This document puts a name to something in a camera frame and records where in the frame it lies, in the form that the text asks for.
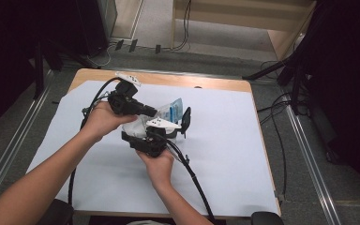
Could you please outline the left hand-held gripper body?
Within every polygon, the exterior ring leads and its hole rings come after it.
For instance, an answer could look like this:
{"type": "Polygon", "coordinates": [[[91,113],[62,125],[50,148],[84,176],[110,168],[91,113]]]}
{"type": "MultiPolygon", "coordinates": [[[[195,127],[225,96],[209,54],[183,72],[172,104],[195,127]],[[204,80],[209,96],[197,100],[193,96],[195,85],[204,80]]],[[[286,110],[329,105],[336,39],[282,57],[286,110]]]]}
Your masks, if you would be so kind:
{"type": "Polygon", "coordinates": [[[108,102],[115,114],[137,114],[143,111],[143,104],[134,99],[133,96],[138,92],[137,86],[142,84],[132,75],[122,72],[115,73],[116,79],[120,82],[115,86],[115,90],[108,95],[108,102]]]}

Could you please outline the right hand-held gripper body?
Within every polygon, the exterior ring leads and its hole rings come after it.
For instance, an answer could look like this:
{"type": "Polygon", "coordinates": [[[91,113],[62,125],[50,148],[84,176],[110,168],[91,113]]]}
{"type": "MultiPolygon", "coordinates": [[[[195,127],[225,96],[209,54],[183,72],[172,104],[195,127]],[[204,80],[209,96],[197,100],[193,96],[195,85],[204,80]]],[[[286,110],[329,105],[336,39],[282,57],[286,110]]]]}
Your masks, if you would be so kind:
{"type": "Polygon", "coordinates": [[[182,127],[173,122],[161,118],[155,118],[146,123],[146,136],[137,138],[135,149],[139,150],[149,157],[156,158],[173,142],[167,137],[167,129],[179,131],[182,127]]]}

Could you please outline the blue and white pouch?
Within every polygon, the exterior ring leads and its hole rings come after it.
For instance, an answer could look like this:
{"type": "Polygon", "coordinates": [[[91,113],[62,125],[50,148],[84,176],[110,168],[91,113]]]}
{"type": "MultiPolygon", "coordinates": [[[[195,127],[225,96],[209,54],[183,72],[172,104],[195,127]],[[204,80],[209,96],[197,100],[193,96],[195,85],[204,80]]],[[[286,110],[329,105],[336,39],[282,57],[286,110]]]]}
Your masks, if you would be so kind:
{"type": "Polygon", "coordinates": [[[132,137],[144,138],[147,136],[148,128],[164,128],[166,137],[173,139],[177,136],[177,128],[181,126],[178,122],[183,117],[183,101],[181,98],[172,103],[161,106],[153,116],[139,115],[138,119],[124,124],[123,131],[132,137]]]}

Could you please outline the person's right hand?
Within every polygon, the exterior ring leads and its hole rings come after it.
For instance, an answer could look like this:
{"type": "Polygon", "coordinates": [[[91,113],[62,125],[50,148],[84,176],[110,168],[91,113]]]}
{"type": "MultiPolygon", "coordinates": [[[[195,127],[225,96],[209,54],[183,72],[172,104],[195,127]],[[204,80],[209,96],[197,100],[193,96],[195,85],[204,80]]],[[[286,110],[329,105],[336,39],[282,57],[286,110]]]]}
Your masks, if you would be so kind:
{"type": "Polygon", "coordinates": [[[173,155],[168,150],[164,150],[158,157],[150,157],[141,151],[137,151],[137,155],[145,164],[154,188],[166,188],[171,184],[173,155]]]}

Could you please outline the person's left hand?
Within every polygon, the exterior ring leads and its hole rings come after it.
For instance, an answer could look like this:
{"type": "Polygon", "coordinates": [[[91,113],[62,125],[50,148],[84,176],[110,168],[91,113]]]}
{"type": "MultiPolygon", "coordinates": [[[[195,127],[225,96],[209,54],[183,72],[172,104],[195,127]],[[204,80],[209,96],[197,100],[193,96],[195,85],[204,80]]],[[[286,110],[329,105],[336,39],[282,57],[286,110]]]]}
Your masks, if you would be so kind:
{"type": "Polygon", "coordinates": [[[133,122],[136,119],[136,115],[115,114],[108,102],[101,101],[89,114],[78,136],[88,142],[97,143],[121,125],[133,122]]]}

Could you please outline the white table sheet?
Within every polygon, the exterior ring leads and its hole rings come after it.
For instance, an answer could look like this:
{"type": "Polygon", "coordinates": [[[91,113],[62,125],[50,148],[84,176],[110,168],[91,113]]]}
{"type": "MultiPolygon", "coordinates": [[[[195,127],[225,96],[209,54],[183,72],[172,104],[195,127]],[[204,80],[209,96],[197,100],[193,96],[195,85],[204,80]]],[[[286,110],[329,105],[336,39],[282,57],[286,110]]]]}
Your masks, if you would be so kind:
{"type": "MultiPolygon", "coordinates": [[[[200,213],[216,218],[277,212],[253,96],[249,92],[142,84],[135,96],[161,107],[178,98],[191,108],[187,137],[175,143],[189,158],[176,162],[172,185],[200,213]]],[[[115,130],[96,143],[78,165],[73,188],[57,197],[86,215],[165,217],[145,166],[115,130]]]]}

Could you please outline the grey metal cabinet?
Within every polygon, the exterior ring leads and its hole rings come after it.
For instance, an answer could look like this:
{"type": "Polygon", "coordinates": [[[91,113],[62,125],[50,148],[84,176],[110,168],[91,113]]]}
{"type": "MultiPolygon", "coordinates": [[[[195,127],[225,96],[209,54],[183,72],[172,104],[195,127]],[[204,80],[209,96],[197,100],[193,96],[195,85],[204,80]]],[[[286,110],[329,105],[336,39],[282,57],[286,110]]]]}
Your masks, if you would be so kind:
{"type": "Polygon", "coordinates": [[[97,3],[99,6],[105,36],[108,40],[110,40],[113,36],[113,29],[117,18],[115,0],[97,0],[97,3]]]}

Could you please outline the black upright stand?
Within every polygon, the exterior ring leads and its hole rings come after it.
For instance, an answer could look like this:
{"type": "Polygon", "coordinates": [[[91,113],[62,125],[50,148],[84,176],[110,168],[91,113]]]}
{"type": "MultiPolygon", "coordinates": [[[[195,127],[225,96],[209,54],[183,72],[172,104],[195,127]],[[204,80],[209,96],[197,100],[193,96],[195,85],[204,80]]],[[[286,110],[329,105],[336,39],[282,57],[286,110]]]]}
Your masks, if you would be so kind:
{"type": "Polygon", "coordinates": [[[44,71],[43,62],[46,61],[53,70],[60,70],[63,62],[59,57],[56,44],[50,39],[40,39],[35,45],[35,94],[34,99],[38,99],[44,90],[44,71]]]}

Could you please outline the black tripod stand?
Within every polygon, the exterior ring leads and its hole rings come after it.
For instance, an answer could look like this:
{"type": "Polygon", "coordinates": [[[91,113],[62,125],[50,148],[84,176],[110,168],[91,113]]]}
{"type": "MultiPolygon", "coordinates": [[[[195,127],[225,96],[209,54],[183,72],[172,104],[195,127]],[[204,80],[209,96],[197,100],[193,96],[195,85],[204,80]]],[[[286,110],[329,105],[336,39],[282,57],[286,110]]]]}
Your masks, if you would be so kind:
{"type": "Polygon", "coordinates": [[[299,115],[301,112],[298,109],[298,96],[300,94],[302,78],[306,74],[305,67],[302,63],[303,59],[303,52],[300,50],[295,50],[285,59],[278,61],[274,65],[267,67],[257,73],[243,76],[242,79],[246,81],[255,81],[281,68],[282,71],[277,77],[277,84],[279,86],[286,86],[289,83],[292,83],[292,91],[290,96],[291,108],[294,114],[299,115]]]}

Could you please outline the light wooden shelf unit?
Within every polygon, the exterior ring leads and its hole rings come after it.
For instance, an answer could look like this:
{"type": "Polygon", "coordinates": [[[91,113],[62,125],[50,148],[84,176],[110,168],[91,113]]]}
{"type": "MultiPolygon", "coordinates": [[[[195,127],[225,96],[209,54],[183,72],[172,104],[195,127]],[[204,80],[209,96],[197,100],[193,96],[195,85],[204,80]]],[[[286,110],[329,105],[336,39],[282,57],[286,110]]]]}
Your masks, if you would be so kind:
{"type": "Polygon", "coordinates": [[[191,0],[190,19],[265,29],[278,60],[307,31],[317,0],[191,0]]]}

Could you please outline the dark curtain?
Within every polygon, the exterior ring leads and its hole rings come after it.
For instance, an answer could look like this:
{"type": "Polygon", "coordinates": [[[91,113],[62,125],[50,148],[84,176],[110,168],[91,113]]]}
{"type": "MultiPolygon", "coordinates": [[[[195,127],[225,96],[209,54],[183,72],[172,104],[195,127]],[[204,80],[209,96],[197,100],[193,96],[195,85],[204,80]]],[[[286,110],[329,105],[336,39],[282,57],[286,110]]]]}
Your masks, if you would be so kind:
{"type": "Polygon", "coordinates": [[[0,117],[35,84],[35,45],[77,59],[108,47],[97,0],[0,0],[0,117]]]}
{"type": "Polygon", "coordinates": [[[360,0],[317,0],[302,65],[326,146],[360,173],[360,0]]]}

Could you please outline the metal floor rail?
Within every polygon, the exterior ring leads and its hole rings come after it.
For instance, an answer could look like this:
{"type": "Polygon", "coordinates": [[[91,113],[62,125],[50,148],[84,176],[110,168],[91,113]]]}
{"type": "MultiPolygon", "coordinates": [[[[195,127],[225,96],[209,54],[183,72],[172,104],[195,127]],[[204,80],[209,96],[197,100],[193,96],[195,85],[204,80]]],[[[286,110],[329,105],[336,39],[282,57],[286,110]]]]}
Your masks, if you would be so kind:
{"type": "Polygon", "coordinates": [[[323,179],[321,170],[316,162],[312,148],[308,142],[306,133],[302,127],[299,116],[293,112],[291,106],[286,110],[292,125],[293,132],[298,141],[301,153],[307,166],[307,170],[319,199],[320,206],[326,218],[327,225],[342,225],[338,216],[338,210],[335,206],[331,193],[323,179]]]}
{"type": "MultiPolygon", "coordinates": [[[[120,71],[123,73],[155,73],[159,75],[178,75],[178,76],[191,76],[199,78],[215,78],[215,79],[226,79],[226,80],[237,80],[241,81],[243,79],[242,75],[223,75],[223,74],[209,74],[209,73],[200,73],[200,72],[184,72],[184,71],[169,71],[169,70],[153,70],[153,69],[137,69],[137,68],[124,68],[124,67],[114,67],[112,70],[120,71]]],[[[277,81],[278,75],[276,72],[273,74],[269,73],[263,75],[257,79],[252,80],[253,83],[275,83],[277,81]]]]}
{"type": "Polygon", "coordinates": [[[20,147],[22,146],[23,140],[25,139],[29,129],[33,125],[40,109],[42,108],[42,105],[51,90],[52,81],[54,80],[54,78],[54,72],[50,69],[44,79],[44,82],[46,84],[45,88],[43,89],[40,96],[32,101],[24,118],[17,127],[14,135],[10,139],[10,142],[8,143],[5,151],[3,152],[3,155],[0,157],[0,185],[2,184],[6,174],[8,173],[9,167],[11,166],[20,147]]]}

